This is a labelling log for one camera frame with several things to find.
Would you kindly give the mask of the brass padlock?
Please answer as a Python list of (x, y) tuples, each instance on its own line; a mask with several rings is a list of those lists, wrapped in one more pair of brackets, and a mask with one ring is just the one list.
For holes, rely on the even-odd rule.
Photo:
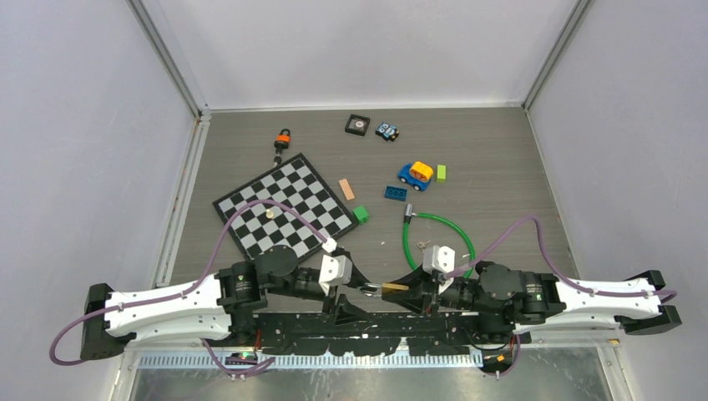
[(391, 282), (384, 282), (381, 284), (368, 282), (357, 288), (357, 290), (366, 297), (389, 296), (397, 292), (405, 292), (408, 289), (409, 286)]

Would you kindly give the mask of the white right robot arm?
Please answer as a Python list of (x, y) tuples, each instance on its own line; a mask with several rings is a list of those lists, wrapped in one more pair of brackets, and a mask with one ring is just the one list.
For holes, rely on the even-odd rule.
[(579, 281), (566, 283), (550, 273), (512, 270), (481, 261), (475, 278), (444, 282), (441, 272), (419, 267), (383, 284), (382, 299), (407, 310), (435, 316), (440, 308), (470, 312), (471, 323), (458, 331), (473, 343), (496, 344), (517, 339), (536, 329), (614, 329), (628, 335), (668, 332), (682, 324), (673, 305), (660, 294), (660, 272), (647, 271), (624, 282), (601, 282), (599, 290), (584, 292)]

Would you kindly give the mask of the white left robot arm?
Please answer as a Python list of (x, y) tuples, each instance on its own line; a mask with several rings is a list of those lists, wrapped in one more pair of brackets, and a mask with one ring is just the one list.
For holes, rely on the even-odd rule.
[(116, 292), (105, 283), (96, 284), (87, 296), (80, 357), (106, 359), (123, 353), (131, 342), (175, 339), (250, 346), (262, 332), (255, 312), (267, 306), (267, 294), (321, 301), (323, 312), (331, 314), (338, 286), (375, 288), (342, 248), (325, 255), (320, 268), (313, 269), (301, 267), (288, 246), (273, 246), (201, 282), (142, 292)]

